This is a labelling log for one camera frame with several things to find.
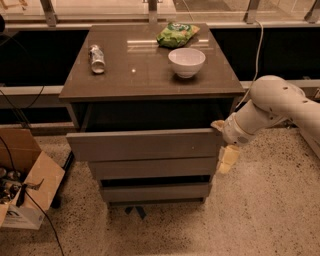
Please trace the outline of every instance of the railing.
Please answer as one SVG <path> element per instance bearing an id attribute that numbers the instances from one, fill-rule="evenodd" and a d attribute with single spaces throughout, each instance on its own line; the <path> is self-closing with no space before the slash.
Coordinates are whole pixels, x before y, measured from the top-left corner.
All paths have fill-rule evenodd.
<path id="1" fill-rule="evenodd" d="M 9 0 L 0 1 L 0 14 L 10 24 L 74 27 L 110 22 L 178 21 L 220 26 L 247 26 L 256 20 L 273 25 L 320 25 L 320 0 Z"/>

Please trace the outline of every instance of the open drawer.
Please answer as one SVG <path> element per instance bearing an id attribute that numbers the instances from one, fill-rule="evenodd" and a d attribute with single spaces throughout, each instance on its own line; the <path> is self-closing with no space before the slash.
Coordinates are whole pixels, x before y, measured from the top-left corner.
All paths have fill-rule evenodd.
<path id="1" fill-rule="evenodd" d="M 221 135 L 211 128 L 71 133 L 67 140 L 78 161 L 128 161 L 215 157 Z"/>
<path id="2" fill-rule="evenodd" d="M 216 165 L 217 157 L 89 162 L 92 176 L 99 183 L 113 179 L 212 175 Z"/>

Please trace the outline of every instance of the plastic bag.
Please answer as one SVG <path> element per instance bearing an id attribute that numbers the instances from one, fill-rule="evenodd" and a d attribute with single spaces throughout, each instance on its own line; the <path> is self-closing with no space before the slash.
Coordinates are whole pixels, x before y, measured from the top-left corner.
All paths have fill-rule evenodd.
<path id="1" fill-rule="evenodd" d="M 163 47 L 179 48 L 184 46 L 199 30 L 200 28 L 195 25 L 171 22 L 157 36 L 157 42 Z"/>

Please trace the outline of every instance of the cable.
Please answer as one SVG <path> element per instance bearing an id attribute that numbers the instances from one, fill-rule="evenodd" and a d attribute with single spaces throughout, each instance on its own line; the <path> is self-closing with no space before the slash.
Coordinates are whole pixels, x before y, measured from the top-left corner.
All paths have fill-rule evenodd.
<path id="1" fill-rule="evenodd" d="M 256 69 L 256 72 L 255 72 L 255 75 L 253 77 L 253 80 L 249 86 L 249 89 L 248 91 L 246 92 L 246 94 L 243 96 L 243 98 L 241 99 L 241 101 L 237 104 L 236 108 L 235 109 L 238 109 L 239 106 L 243 103 L 243 101 L 245 100 L 245 98 L 248 96 L 250 90 L 251 90 L 251 87 L 252 87 L 252 84 L 254 83 L 254 81 L 257 79 L 257 76 L 258 76 L 258 73 L 259 73 L 259 56 L 260 56 L 260 50 L 261 50 L 261 45 L 262 45 L 262 40 L 263 40 L 263 35 L 264 35 L 264 27 L 263 25 L 256 20 L 256 22 L 259 24 L 260 28 L 261 28 L 261 34 L 260 34 L 260 41 L 259 41 L 259 46 L 258 46 L 258 50 L 257 50 L 257 55 L 256 55 L 256 66 L 255 66 L 255 69 Z"/>
<path id="2" fill-rule="evenodd" d="M 7 149 L 7 152 L 9 154 L 9 158 L 10 158 L 10 161 L 11 161 L 11 165 L 12 165 L 12 169 L 14 171 L 16 171 L 15 167 L 14 167 L 14 163 L 13 163 L 13 158 L 12 158 L 12 155 L 11 155 L 11 152 L 10 152 L 10 149 L 7 145 L 7 143 L 4 141 L 4 139 L 0 136 L 0 140 L 2 141 L 3 145 L 6 147 Z M 27 196 L 32 200 L 32 202 L 40 209 L 40 211 L 44 214 L 44 216 L 48 219 L 51 227 L 52 227 L 52 230 L 55 234 L 55 237 L 56 237 L 56 240 L 58 242 L 58 245 L 59 245 L 59 248 L 60 248 L 60 251 L 61 251 L 61 254 L 62 256 L 64 256 L 64 252 L 63 252 L 63 249 L 62 249 L 62 246 L 61 246 L 61 243 L 60 243 L 60 240 L 59 240 L 59 237 L 58 237 L 58 233 L 56 231 L 56 229 L 54 228 L 52 222 L 51 222 L 51 219 L 49 218 L 49 216 L 46 214 L 46 212 L 41 208 L 41 206 L 29 195 L 28 191 L 25 190 L 25 193 L 27 194 Z"/>
<path id="3" fill-rule="evenodd" d="M 21 45 L 20 43 L 19 43 L 19 41 L 17 41 L 16 39 L 14 39 L 12 36 L 8 36 L 8 35 L 5 35 L 5 34 L 1 34 L 2 36 L 5 36 L 5 37 L 8 37 L 8 39 L 4 42 L 4 43 L 6 43 L 7 41 L 9 41 L 10 39 L 12 40 L 12 41 L 14 41 L 24 52 L 25 52 L 25 54 L 28 56 L 28 58 L 29 59 L 31 59 L 32 60 L 32 58 L 31 58 L 31 56 L 30 56 L 30 54 L 28 53 L 28 51 L 27 51 L 27 49 L 23 46 L 23 45 Z M 24 107 L 24 108 L 30 108 L 30 107 L 32 107 L 34 104 L 35 104 L 35 102 L 39 99 L 39 97 L 41 96 L 41 94 L 42 94 L 42 92 L 43 92 L 43 90 L 44 90 L 44 85 L 42 86 L 42 88 L 41 88 L 41 90 L 40 90 L 40 92 L 37 94 L 37 96 L 35 97 L 35 99 L 27 106 L 27 107 Z M 13 107 L 13 108 L 15 108 L 15 109 L 20 109 L 20 108 L 18 108 L 18 107 L 16 107 L 10 100 L 9 100 L 9 98 L 8 98 L 8 96 L 6 96 L 4 93 L 3 93 L 3 91 L 2 90 L 0 90 L 0 92 L 1 92 L 1 94 L 6 98 L 6 100 L 9 102 L 9 104 Z"/>
<path id="4" fill-rule="evenodd" d="M 9 154 L 9 158 L 10 158 L 10 161 L 11 161 L 11 166 L 12 166 L 12 169 L 15 171 L 16 168 L 14 167 L 14 164 L 13 164 L 13 158 L 12 158 L 12 155 L 11 155 L 11 152 L 9 150 L 9 147 L 7 145 L 7 143 L 4 141 L 4 139 L 0 136 L 0 140 L 2 141 L 3 145 L 6 147 L 7 149 L 7 152 Z"/>
<path id="5" fill-rule="evenodd" d="M 191 15 L 191 12 L 190 12 L 189 6 L 188 6 L 188 5 L 187 5 L 187 3 L 185 2 L 185 0 L 182 0 L 182 1 L 183 1 L 184 5 L 185 5 L 185 6 L 186 6 L 186 8 L 187 8 L 187 11 L 188 11 L 188 13 L 189 13 L 189 16 L 190 16 L 191 20 L 192 20 L 192 21 L 194 21 L 194 19 L 193 19 L 192 15 Z"/>
<path id="6" fill-rule="evenodd" d="M 4 45 L 7 41 L 9 41 L 9 40 L 11 39 L 12 41 L 14 41 L 14 42 L 24 51 L 24 53 L 28 56 L 28 58 L 33 62 L 33 59 L 31 58 L 31 56 L 30 56 L 30 54 L 28 53 L 28 51 L 26 50 L 26 48 L 25 48 L 23 45 L 21 45 L 16 39 L 14 39 L 14 38 L 11 37 L 11 36 L 5 35 L 4 33 L 1 33 L 0 35 L 8 38 L 6 41 L 4 41 L 2 44 L 0 44 L 0 47 L 1 47 L 2 45 Z M 42 92 L 43 92 L 43 90 L 44 90 L 44 87 L 45 87 L 45 86 L 42 86 L 42 88 L 40 89 L 40 92 L 36 95 L 35 99 L 34 99 L 29 105 L 27 105 L 27 106 L 24 107 L 24 108 L 26 108 L 26 109 L 27 109 L 27 108 L 31 108 L 31 107 L 36 103 L 36 101 L 37 101 L 37 100 L 39 99 L 39 97 L 41 96 L 41 94 L 42 94 Z M 8 101 L 8 103 L 12 106 L 13 110 L 15 110 L 14 113 L 19 116 L 19 117 L 17 117 L 17 118 L 20 119 L 20 122 L 24 122 L 24 123 L 26 123 L 26 124 L 29 124 L 30 121 L 27 119 L 27 117 L 26 117 L 23 113 L 20 113 L 20 112 L 21 112 L 21 111 L 20 111 L 21 108 L 15 106 L 15 104 L 13 104 L 13 102 L 11 102 L 11 100 L 9 99 L 9 97 L 8 97 L 7 95 L 5 95 L 2 90 L 0 90 L 0 93 L 5 97 L 5 99 Z"/>
<path id="7" fill-rule="evenodd" d="M 27 191 L 27 190 L 25 190 L 25 191 L 26 191 L 27 196 L 32 200 L 32 202 L 35 203 L 35 205 L 42 211 L 42 213 L 44 214 L 44 216 L 48 219 L 48 221 L 49 221 L 49 223 L 50 223 L 50 225 L 51 225 L 51 227 L 52 227 L 52 230 L 53 230 L 53 232 L 54 232 L 54 235 L 55 235 L 55 237 L 56 237 L 56 240 L 57 240 L 57 242 L 58 242 L 58 245 L 59 245 L 61 254 L 64 256 L 64 252 L 63 252 L 63 249 L 62 249 L 62 246 L 61 246 L 59 237 L 58 237 L 58 233 L 57 233 L 56 229 L 54 228 L 54 226 L 53 226 L 53 224 L 52 224 L 49 216 L 48 216 L 48 215 L 46 214 L 46 212 L 40 207 L 40 205 L 37 204 L 37 202 L 29 195 L 28 191 Z"/>

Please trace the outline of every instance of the speckled floor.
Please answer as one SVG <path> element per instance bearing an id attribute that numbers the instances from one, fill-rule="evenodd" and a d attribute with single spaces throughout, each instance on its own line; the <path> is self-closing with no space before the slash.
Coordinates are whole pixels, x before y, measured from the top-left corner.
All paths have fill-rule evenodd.
<path id="1" fill-rule="evenodd" d="M 63 165 L 64 136 L 37 136 Z M 204 204 L 146 205 L 142 220 L 107 209 L 86 163 L 76 162 L 62 205 L 48 211 L 65 255 L 320 255 L 320 160 L 296 128 L 262 131 Z M 61 255 L 48 220 L 0 229 L 0 255 Z"/>

